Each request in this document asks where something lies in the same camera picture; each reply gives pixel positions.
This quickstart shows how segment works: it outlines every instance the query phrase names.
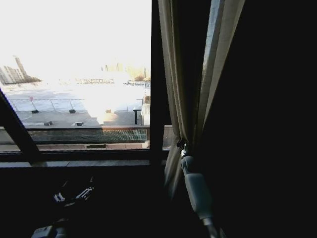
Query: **pole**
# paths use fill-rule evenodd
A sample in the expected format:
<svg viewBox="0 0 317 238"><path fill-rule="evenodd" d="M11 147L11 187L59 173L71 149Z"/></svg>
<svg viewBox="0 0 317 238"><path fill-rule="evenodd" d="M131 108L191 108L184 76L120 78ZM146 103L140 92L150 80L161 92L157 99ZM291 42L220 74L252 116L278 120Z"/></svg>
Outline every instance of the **pole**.
<svg viewBox="0 0 317 238"><path fill-rule="evenodd" d="M72 110L74 110L73 105L71 104L71 100L69 101Z"/></svg>
<svg viewBox="0 0 317 238"><path fill-rule="evenodd" d="M53 107L54 111L56 112L56 109L55 109L55 107L54 107L54 104L52 103L52 101L51 101L51 100L50 100L50 102L51 102L51 105L52 105L52 107Z"/></svg>
<svg viewBox="0 0 317 238"><path fill-rule="evenodd" d="M37 110L32 100L31 100L31 103L32 103L34 109Z"/></svg>

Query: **curtain fabric fold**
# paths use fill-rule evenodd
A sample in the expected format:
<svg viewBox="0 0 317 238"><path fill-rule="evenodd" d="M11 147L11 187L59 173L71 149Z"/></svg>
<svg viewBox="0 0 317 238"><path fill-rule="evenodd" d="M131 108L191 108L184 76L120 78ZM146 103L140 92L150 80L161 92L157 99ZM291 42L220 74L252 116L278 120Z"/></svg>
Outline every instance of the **curtain fabric fold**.
<svg viewBox="0 0 317 238"><path fill-rule="evenodd" d="M174 138L165 167L173 197L182 177L179 140L195 148L211 108L244 0L159 0L164 67Z"/></svg>

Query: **bright sky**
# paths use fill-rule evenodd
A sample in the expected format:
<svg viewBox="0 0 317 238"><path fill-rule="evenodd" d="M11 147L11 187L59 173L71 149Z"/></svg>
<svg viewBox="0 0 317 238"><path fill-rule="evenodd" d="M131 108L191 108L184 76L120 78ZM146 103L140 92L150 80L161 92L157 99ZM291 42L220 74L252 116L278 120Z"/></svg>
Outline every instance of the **bright sky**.
<svg viewBox="0 0 317 238"><path fill-rule="evenodd" d="M151 65L151 0L2 0L0 61L58 80L107 62Z"/></svg>

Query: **beige curtain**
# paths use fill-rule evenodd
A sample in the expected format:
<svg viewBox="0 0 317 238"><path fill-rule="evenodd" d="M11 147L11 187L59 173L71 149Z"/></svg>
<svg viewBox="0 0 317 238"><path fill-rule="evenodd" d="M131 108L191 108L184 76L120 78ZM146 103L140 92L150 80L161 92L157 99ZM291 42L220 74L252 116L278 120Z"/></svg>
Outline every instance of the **beige curtain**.
<svg viewBox="0 0 317 238"><path fill-rule="evenodd" d="M186 54L180 47L183 36L180 34L182 22L178 18L180 2L178 0L158 1L168 103L175 135L165 167L165 185L171 197L182 177L179 164L180 149L176 144L179 140L189 142L193 147L199 143L244 4L244 0L211 1L205 54L202 52L204 60L200 65L200 73L194 73L195 77L191 79L197 84L192 84L186 79L191 69L187 67L188 64L185 65ZM188 87L194 91L190 94L190 100L194 101L192 103L186 103L189 97Z"/></svg>

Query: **window sill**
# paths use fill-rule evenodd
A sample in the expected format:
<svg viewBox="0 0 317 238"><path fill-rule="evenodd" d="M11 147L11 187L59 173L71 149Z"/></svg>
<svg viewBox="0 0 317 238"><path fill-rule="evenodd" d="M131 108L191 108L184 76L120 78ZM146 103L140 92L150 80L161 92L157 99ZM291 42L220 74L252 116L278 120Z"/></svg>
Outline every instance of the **window sill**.
<svg viewBox="0 0 317 238"><path fill-rule="evenodd" d="M149 166L150 160L89 160L89 161L48 161L38 162L32 166L28 162L1 162L0 168L33 168L33 167L116 167L116 166Z"/></svg>

